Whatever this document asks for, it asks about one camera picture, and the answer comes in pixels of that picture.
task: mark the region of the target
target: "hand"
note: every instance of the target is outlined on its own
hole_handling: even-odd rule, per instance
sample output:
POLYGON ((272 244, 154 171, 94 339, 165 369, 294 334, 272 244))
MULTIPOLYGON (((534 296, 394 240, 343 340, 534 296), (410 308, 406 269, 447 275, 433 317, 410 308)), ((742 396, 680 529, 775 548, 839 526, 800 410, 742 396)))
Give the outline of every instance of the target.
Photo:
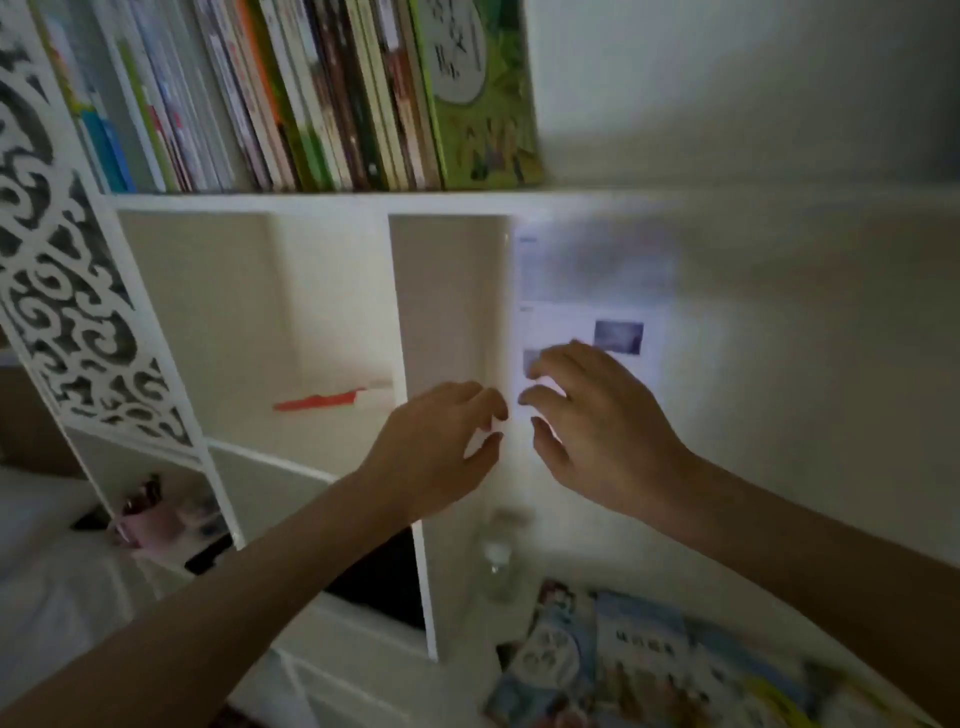
POLYGON ((475 381, 447 382, 398 407, 360 466, 389 489, 407 524, 443 510, 474 490, 500 458, 502 434, 464 458, 477 429, 507 419, 507 402, 475 381))
POLYGON ((566 392, 538 384, 519 398, 550 423, 533 418, 534 449, 561 484, 649 521, 684 483, 695 457, 650 390, 611 356, 571 341, 540 352, 527 374, 550 376, 566 392))

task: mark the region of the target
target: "forearm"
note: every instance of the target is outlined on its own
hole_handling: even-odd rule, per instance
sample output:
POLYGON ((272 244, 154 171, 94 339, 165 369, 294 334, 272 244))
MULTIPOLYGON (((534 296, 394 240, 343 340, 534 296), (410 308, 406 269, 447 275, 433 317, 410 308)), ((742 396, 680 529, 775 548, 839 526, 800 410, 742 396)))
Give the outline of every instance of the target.
POLYGON ((787 602, 944 725, 960 724, 951 567, 775 496, 702 460, 654 527, 787 602))
POLYGON ((29 692, 0 725, 206 725, 287 622, 405 525, 373 492, 364 473, 331 486, 29 692))

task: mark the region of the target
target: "row of books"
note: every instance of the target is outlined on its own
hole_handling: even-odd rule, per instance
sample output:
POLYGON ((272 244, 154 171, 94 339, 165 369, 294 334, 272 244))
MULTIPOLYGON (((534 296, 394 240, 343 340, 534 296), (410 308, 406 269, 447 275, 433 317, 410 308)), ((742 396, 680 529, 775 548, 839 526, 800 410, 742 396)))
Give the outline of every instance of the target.
POLYGON ((537 183, 519 0, 33 0, 104 192, 537 183))
POLYGON ((525 640, 497 646, 498 728, 930 728, 841 670, 666 604, 547 579, 525 640))

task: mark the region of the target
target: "white lattice panel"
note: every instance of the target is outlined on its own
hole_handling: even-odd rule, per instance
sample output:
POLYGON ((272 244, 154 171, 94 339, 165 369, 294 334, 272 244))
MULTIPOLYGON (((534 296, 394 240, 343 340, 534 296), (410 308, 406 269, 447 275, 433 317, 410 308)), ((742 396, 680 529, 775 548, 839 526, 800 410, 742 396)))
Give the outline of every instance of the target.
POLYGON ((0 322, 65 420, 191 449, 73 132, 27 3, 0 0, 0 322))

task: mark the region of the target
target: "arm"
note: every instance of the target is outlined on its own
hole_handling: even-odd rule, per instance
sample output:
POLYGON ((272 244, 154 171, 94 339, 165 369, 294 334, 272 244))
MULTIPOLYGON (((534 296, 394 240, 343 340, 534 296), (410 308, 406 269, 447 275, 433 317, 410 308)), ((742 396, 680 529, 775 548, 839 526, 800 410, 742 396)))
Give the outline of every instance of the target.
POLYGON ((476 488, 507 405, 475 382, 397 409, 364 464, 248 548, 34 688, 0 726, 206 725, 277 634, 350 564, 476 488))
POLYGON ((960 571, 775 496, 697 457, 650 391, 580 342, 541 353, 520 396, 564 486, 720 562, 787 602, 944 725, 960 725, 960 571))

